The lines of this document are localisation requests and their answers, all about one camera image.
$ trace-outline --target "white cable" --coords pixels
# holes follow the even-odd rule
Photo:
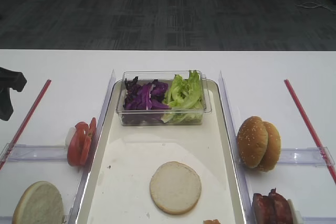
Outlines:
[[[322,7],[322,8],[329,10],[332,14],[336,14],[336,10],[331,9],[328,5],[325,5],[319,0],[295,0],[295,1],[300,1],[300,3],[295,4],[298,7],[307,8],[307,9],[315,9],[318,7]]]

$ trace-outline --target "plastic container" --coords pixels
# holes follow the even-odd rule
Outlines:
[[[122,85],[120,88],[120,94],[118,98],[118,104],[116,112],[119,115],[122,125],[195,125],[202,124],[203,114],[210,113],[212,111],[211,104],[209,102],[209,92],[206,83],[206,77],[197,71],[200,77],[200,85],[203,93],[201,94],[201,109],[171,109],[171,110],[125,110],[124,101],[127,94],[126,81],[131,81],[133,78],[138,77],[138,84],[143,85],[153,80],[165,82],[169,85],[169,89],[172,85],[173,79],[176,74],[182,76],[182,78],[188,79],[189,71],[153,71],[153,72],[124,72],[122,77]],[[165,122],[164,118],[171,115],[173,120]]]

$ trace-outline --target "table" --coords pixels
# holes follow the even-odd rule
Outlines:
[[[52,83],[19,143],[62,145],[65,129],[98,118],[113,69],[117,80],[124,71],[198,69],[217,83],[222,72],[236,129],[246,117],[259,115],[277,126],[284,147],[315,147],[283,82],[288,78],[322,143],[336,157],[335,52],[0,50],[0,66],[23,72],[28,81],[22,93],[11,91],[14,113],[0,122],[0,149],[47,79]]]

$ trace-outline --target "white tray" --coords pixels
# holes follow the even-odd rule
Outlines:
[[[78,223],[243,223],[243,213],[218,86],[207,81],[212,113],[202,125],[122,126],[115,107],[117,82],[102,128]],[[165,162],[192,167],[202,193],[190,212],[172,216],[157,209],[149,182]]]

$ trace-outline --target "red straw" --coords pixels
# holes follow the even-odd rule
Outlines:
[[[320,148],[321,150],[321,155],[323,157],[323,159],[325,160],[325,163],[327,164],[327,167],[328,167],[328,170],[334,180],[334,182],[336,183],[336,171],[335,171],[335,167],[334,166],[331,166],[331,165],[328,165],[328,164],[331,164],[330,160],[329,160],[329,156],[325,153],[324,149],[323,149],[323,145],[321,143],[321,140],[319,139],[319,137],[317,136],[317,133],[316,131],[314,130],[314,127],[313,125],[311,124],[306,112],[304,111],[300,101],[299,101],[299,98],[296,96],[295,92],[294,92],[294,89],[292,87],[292,85],[290,84],[289,80],[286,79],[284,80],[286,86],[287,86],[287,89],[290,93],[290,95],[292,96],[295,104],[296,104],[296,107],[298,107],[299,111],[300,111],[300,114],[304,120],[304,122],[306,123],[306,126],[311,134],[311,136],[313,137],[314,141],[315,141],[315,144],[318,148]]]
[[[49,85],[51,83],[51,80],[47,80],[46,83],[44,84],[43,88],[40,91],[40,94],[38,94],[35,102],[33,103],[33,105],[31,106],[30,110],[28,111],[28,114],[26,115],[25,119],[23,120],[22,124],[20,125],[20,128],[17,130],[16,134],[14,135],[11,143],[9,144],[9,147],[6,151],[6,154],[4,155],[4,159],[3,161],[1,161],[0,163],[0,170],[1,168],[4,166],[8,156],[10,155],[10,153],[13,150],[13,147],[15,146],[16,142],[18,141],[18,139],[20,138],[23,130],[25,129],[27,123],[29,122],[29,119],[31,118],[33,112],[35,111],[36,107],[38,106],[38,104],[40,103],[42,97],[44,96],[44,94],[46,93]]]

